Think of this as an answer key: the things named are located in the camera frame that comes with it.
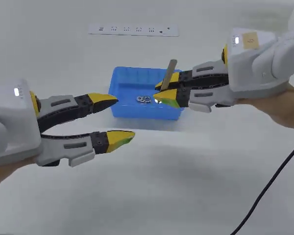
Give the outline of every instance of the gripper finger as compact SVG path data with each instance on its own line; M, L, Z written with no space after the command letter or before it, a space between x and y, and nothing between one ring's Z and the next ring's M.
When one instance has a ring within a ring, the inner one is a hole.
M207 74L228 73L227 67L222 60L208 61L193 67L192 77L203 76Z
M135 136L131 131L92 132L75 136L41 135L43 152L36 158L39 166L57 166L63 158L69 166L92 160L95 155L110 153Z
M229 86L206 90L191 90L189 108L194 111L210 113L215 104L233 106L236 103Z
M117 102L117 98L112 95L98 93L76 97L58 95L48 99L40 99L41 109L37 116L40 133L56 125L100 112Z

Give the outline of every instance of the label sticker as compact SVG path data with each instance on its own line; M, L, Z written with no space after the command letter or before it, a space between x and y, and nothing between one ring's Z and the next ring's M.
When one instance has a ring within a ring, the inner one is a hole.
M243 33L243 45L244 49L258 49L259 48L259 41L257 32L251 33Z

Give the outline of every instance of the black cable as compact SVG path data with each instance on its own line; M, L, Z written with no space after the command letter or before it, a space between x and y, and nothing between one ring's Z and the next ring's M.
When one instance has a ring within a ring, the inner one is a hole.
M275 174L273 175L273 177L270 179L270 181L267 183L267 185L265 186L265 188L261 191L261 193L259 194L259 196L257 197L256 201L254 202L254 204L252 205L251 209L249 210L249 212L247 213L247 215L245 216L245 218L241 221L241 223L239 224L239 226L230 234L230 235L235 235L237 234L237 232L244 226L244 224L248 221L248 219L250 218L251 214L254 212L254 210L256 209L259 201L261 200L261 198L265 195L265 193L267 192L267 190L270 188L270 186L273 184L273 182L275 181L275 179L278 177L278 175L281 173L281 171L283 170L283 168L286 166L287 163L289 163L289 161L292 159L292 157L294 156L294 150L292 151L292 153L289 154L289 156L284 160L284 162L282 163L282 165L278 168L278 170L275 172Z

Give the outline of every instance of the metal washer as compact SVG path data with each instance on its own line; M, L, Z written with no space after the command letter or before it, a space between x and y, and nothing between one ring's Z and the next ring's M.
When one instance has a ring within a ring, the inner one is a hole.
M144 97L140 95L140 96L136 97L136 100L138 102L140 102L140 103L143 103L144 102Z
M145 96L144 96L144 102L145 102L145 103L150 103L150 102L151 102L151 98L150 98L150 96L145 95Z

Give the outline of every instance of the human hand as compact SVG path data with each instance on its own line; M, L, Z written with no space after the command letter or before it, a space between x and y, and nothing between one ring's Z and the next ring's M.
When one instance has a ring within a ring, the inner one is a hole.
M0 166L0 183L7 177L9 177L17 169L33 163L35 163L34 158L27 158L17 163Z
M268 114L276 123L294 128L294 87L277 96L263 99L241 99L238 104L249 104Z

